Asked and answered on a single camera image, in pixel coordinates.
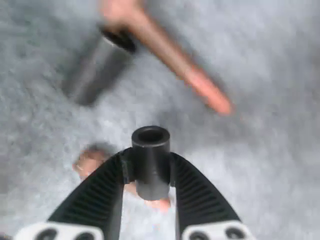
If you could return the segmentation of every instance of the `grey carpet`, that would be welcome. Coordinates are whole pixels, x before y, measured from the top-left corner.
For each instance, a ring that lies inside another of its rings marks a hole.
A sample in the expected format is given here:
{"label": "grey carpet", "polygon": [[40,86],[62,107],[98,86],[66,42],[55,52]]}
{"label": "grey carpet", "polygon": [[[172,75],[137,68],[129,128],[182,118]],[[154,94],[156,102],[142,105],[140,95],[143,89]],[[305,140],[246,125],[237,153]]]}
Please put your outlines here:
{"label": "grey carpet", "polygon": [[[79,184],[93,142],[128,147],[168,128],[260,240],[320,235],[320,2],[162,0],[148,10],[214,76],[236,112],[221,117],[143,48],[93,109],[59,92],[97,17],[95,1],[0,1],[0,231],[44,221]],[[122,240],[174,239],[168,214],[124,199]]]}

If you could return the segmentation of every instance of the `black pipe fitting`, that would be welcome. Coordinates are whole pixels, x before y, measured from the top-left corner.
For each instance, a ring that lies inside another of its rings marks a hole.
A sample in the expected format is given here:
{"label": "black pipe fitting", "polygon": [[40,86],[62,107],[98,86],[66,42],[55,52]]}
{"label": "black pipe fitting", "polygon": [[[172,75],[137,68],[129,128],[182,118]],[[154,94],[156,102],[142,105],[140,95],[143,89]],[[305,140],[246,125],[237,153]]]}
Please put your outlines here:
{"label": "black pipe fitting", "polygon": [[145,126],[132,134],[132,160],[138,195],[147,201],[168,197],[170,134],[159,126]]}
{"label": "black pipe fitting", "polygon": [[113,86],[135,52],[136,46],[126,32],[115,34],[99,28],[94,44],[62,83],[63,93],[79,105],[92,106],[103,91]]}

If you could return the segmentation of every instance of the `black tube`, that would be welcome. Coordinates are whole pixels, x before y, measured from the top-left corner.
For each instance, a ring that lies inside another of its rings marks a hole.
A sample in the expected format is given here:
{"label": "black tube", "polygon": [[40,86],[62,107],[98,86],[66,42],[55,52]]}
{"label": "black tube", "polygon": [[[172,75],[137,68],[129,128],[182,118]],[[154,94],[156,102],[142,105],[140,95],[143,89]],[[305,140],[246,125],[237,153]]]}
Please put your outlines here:
{"label": "black tube", "polygon": [[145,126],[132,134],[136,191],[148,201],[168,197],[170,134],[159,126]]}
{"label": "black tube", "polygon": [[114,34],[101,28],[93,46],[62,83],[63,93],[79,105],[93,105],[104,90],[112,87],[135,51],[135,44],[125,32]]}

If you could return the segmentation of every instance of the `screw hole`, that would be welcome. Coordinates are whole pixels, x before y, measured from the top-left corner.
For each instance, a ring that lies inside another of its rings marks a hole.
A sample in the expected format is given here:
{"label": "screw hole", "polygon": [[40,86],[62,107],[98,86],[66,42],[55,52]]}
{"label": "screw hole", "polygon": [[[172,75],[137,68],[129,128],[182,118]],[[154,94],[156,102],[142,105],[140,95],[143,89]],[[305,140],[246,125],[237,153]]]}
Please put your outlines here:
{"label": "screw hole", "polygon": [[236,227],[230,227],[225,231],[226,236],[228,239],[244,239],[245,234],[242,230]]}
{"label": "screw hole", "polygon": [[57,231],[53,228],[46,229],[38,234],[36,240],[54,240],[57,235]]}
{"label": "screw hole", "polygon": [[94,239],[95,239],[95,237],[91,233],[88,233],[88,232],[81,233],[79,236],[77,236],[75,238],[75,240],[94,240]]}
{"label": "screw hole", "polygon": [[189,240],[209,240],[209,238],[203,232],[195,231],[190,235]]}

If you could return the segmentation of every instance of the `copper tube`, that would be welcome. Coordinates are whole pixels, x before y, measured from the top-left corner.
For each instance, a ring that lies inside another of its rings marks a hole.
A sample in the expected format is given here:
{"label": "copper tube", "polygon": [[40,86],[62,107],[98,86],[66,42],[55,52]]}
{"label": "copper tube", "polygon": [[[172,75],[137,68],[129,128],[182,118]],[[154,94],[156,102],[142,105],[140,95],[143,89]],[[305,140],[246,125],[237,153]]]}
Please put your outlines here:
{"label": "copper tube", "polygon": [[102,0],[101,11],[111,28],[127,28],[172,72],[191,85],[211,108],[223,115],[232,112],[226,95],[144,11],[141,0]]}

